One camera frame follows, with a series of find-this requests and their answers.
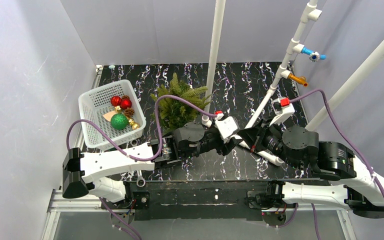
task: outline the white plastic basket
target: white plastic basket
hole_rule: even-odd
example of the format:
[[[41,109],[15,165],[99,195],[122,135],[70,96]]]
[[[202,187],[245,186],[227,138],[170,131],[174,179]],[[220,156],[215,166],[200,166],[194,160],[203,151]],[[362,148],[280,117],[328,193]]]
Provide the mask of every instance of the white plastic basket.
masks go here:
[[[110,99],[113,96],[121,97],[123,95],[130,97],[134,110],[133,120],[140,125],[136,130],[132,130],[130,125],[127,125],[122,130],[116,130],[103,117],[104,114],[114,110]],[[83,93],[78,97],[78,108],[81,119],[90,120],[98,125],[117,145],[140,138],[147,124],[141,105],[139,105],[138,98],[129,80],[115,81]],[[98,148],[103,151],[113,148],[113,145],[90,124],[82,122],[81,128],[83,130],[84,142],[88,148]]]

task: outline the orange valve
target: orange valve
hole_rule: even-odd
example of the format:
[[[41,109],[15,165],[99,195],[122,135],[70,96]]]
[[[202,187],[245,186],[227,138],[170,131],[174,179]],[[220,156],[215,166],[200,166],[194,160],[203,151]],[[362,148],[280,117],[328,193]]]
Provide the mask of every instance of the orange valve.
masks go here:
[[[294,74],[289,73],[287,78],[297,82],[298,84],[303,85],[304,87],[307,87],[309,85],[305,76],[295,76]]]

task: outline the red button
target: red button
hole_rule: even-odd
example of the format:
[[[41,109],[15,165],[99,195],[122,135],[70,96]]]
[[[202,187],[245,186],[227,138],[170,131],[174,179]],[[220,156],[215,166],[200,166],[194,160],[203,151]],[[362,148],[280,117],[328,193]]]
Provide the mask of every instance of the red button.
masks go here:
[[[290,104],[289,98],[283,98],[283,99],[280,100],[280,106],[281,107],[288,106],[289,104]]]

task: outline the white backdrop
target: white backdrop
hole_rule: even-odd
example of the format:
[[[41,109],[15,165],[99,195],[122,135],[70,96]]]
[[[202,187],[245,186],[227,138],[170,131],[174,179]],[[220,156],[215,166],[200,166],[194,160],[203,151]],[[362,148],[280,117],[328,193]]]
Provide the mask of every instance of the white backdrop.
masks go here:
[[[0,240],[40,239],[94,70],[59,1],[0,0]]]
[[[97,65],[209,60],[215,0],[61,2]],[[307,2],[227,0],[217,61],[281,62]]]
[[[309,82],[307,88],[300,88],[301,94],[321,88],[331,98],[383,39],[384,1],[328,1],[306,39],[327,59],[313,63],[300,55],[294,63],[296,74],[306,76]],[[309,119],[324,105],[318,93],[304,99],[303,104]],[[384,176],[384,60],[333,115],[374,170]],[[321,140],[345,143],[329,118],[316,130]],[[384,239],[384,219],[351,213],[350,218],[359,240]]]

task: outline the pine cone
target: pine cone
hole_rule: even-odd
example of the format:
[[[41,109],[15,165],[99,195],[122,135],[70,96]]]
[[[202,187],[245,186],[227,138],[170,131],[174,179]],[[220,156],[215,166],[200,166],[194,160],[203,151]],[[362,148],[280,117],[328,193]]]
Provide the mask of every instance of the pine cone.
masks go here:
[[[126,110],[124,110],[124,115],[126,115],[128,118],[132,118],[133,114],[135,114],[135,110],[133,110],[131,107],[128,107]]]

